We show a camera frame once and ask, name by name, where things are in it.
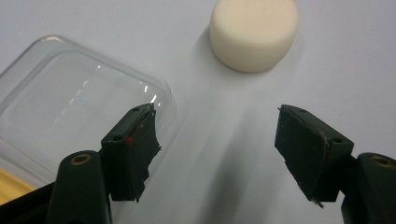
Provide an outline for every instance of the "white cylindrical object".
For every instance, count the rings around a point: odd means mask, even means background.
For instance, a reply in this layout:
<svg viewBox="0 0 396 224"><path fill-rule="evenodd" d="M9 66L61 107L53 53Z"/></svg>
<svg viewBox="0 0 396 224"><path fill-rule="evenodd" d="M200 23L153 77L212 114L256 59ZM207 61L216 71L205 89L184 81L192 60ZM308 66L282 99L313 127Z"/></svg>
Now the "white cylindrical object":
<svg viewBox="0 0 396 224"><path fill-rule="evenodd" d="M219 0L210 21L210 42L232 69L260 72L285 57L298 22L294 0Z"/></svg>

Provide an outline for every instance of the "black mechanical arm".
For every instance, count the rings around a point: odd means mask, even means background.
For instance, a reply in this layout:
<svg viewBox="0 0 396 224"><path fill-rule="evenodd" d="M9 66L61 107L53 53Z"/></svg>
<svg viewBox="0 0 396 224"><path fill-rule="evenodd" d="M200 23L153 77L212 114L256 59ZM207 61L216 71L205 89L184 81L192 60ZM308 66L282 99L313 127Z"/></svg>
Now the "black mechanical arm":
<svg viewBox="0 0 396 224"><path fill-rule="evenodd" d="M376 153L351 156L353 142L308 111L279 108L275 146L309 201L345 194L348 224L396 223L396 161Z"/></svg>
<svg viewBox="0 0 396 224"><path fill-rule="evenodd" d="M0 206L1 223L111 223L113 201L139 200L161 147L153 104L131 109L105 136L102 149L67 156L56 181Z"/></svg>

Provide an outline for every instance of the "transparent plastic box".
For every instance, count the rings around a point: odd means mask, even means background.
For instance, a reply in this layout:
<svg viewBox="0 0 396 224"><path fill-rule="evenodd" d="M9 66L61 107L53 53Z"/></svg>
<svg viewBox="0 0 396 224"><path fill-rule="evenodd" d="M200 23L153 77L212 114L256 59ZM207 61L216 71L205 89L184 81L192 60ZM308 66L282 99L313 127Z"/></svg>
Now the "transparent plastic box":
<svg viewBox="0 0 396 224"><path fill-rule="evenodd" d="M129 109L147 103L161 144L176 113L163 80L64 37L40 38L0 76L0 167L48 184L64 157L99 150Z"/></svg>

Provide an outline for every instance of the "yellow object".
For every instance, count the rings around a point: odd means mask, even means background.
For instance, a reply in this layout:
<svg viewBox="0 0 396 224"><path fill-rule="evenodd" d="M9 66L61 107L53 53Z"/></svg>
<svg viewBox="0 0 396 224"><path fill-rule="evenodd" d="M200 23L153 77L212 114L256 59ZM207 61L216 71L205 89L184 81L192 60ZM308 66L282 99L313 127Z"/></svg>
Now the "yellow object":
<svg viewBox="0 0 396 224"><path fill-rule="evenodd" d="M0 168L0 205L33 190L35 188Z"/></svg>

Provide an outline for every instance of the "plastic container lid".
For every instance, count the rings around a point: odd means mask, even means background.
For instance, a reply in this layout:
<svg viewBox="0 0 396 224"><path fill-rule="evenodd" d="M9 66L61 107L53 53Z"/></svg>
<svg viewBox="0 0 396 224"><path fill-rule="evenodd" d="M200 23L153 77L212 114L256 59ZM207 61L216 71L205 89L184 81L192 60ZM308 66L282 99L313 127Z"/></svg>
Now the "plastic container lid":
<svg viewBox="0 0 396 224"><path fill-rule="evenodd" d="M176 108L167 84L59 36L37 40L0 76L0 166L36 187L73 152L100 141L132 107L154 103L166 138Z"/></svg>

